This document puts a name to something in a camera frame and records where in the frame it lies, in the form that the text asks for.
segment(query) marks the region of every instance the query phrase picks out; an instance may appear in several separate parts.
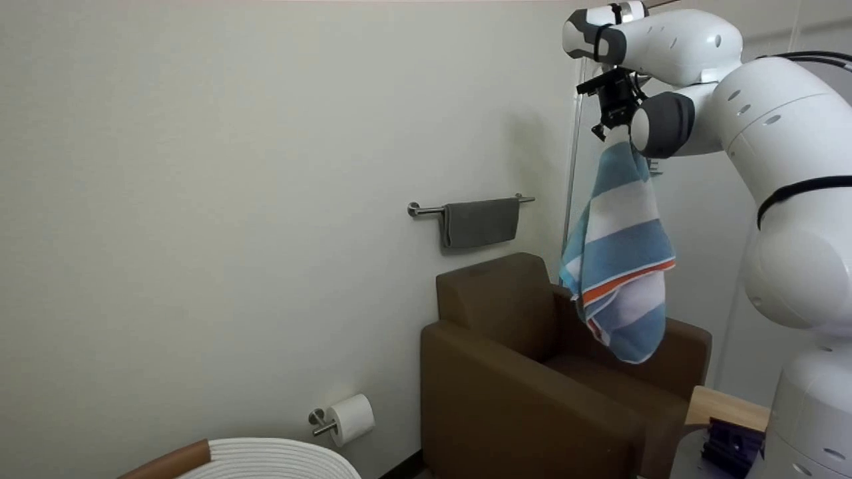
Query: toilet paper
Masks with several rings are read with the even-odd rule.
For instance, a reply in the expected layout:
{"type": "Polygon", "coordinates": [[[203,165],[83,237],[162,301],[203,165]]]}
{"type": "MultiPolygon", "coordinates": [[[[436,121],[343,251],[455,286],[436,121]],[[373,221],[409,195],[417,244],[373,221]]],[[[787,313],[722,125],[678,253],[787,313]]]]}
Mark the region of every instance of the toilet paper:
{"type": "Polygon", "coordinates": [[[331,438],[339,447],[359,438],[375,425],[373,406],[364,394],[350,396],[346,401],[327,406],[327,416],[336,420],[331,438]]]}

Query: striped towel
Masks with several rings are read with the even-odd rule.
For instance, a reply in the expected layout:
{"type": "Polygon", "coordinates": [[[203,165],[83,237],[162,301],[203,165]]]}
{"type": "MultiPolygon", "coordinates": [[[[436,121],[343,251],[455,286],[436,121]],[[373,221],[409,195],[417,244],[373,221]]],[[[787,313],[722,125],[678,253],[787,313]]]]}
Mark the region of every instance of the striped towel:
{"type": "Polygon", "coordinates": [[[665,334],[665,282],[674,251],[664,228],[648,160],[629,143],[600,160],[590,203],[566,237],[560,282],[586,328],[621,361],[648,361],[665,334]]]}

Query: armchair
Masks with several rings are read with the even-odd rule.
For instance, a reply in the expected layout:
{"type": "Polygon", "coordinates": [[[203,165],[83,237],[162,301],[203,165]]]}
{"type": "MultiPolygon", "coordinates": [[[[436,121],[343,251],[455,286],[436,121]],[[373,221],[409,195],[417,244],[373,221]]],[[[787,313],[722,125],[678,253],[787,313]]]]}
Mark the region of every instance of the armchair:
{"type": "Polygon", "coordinates": [[[710,334],[668,318],[658,354],[621,364],[539,255],[436,276],[420,332],[420,447],[441,479],[665,479],[710,334]]]}

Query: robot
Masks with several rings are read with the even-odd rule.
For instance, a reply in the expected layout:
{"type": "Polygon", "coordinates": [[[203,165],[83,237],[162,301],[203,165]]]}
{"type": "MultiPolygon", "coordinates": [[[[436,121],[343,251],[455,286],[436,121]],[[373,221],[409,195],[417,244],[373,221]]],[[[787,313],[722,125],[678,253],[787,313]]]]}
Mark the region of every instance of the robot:
{"type": "Polygon", "coordinates": [[[852,106],[794,52],[744,63],[744,34],[702,11],[584,8],[561,46],[604,67],[578,88],[600,95],[597,135],[629,125],[644,156],[728,151],[760,204],[744,268],[752,302],[826,338],[786,364],[752,477],[852,479],[852,106]],[[648,99],[649,78],[670,90],[648,99]]]}

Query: hand towel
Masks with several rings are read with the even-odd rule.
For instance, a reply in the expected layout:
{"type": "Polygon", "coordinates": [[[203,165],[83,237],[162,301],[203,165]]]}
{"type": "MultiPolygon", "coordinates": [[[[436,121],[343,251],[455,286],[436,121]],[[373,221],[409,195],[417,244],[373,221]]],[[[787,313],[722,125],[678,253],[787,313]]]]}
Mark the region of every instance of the hand towel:
{"type": "Polygon", "coordinates": [[[467,253],[517,233],[519,200],[453,203],[441,213],[441,253],[467,253]]]}
{"type": "Polygon", "coordinates": [[[594,195],[566,237],[560,282],[573,290],[590,334],[621,361],[648,361],[665,334],[674,247],[661,221],[648,160],[610,145],[594,195]]]}

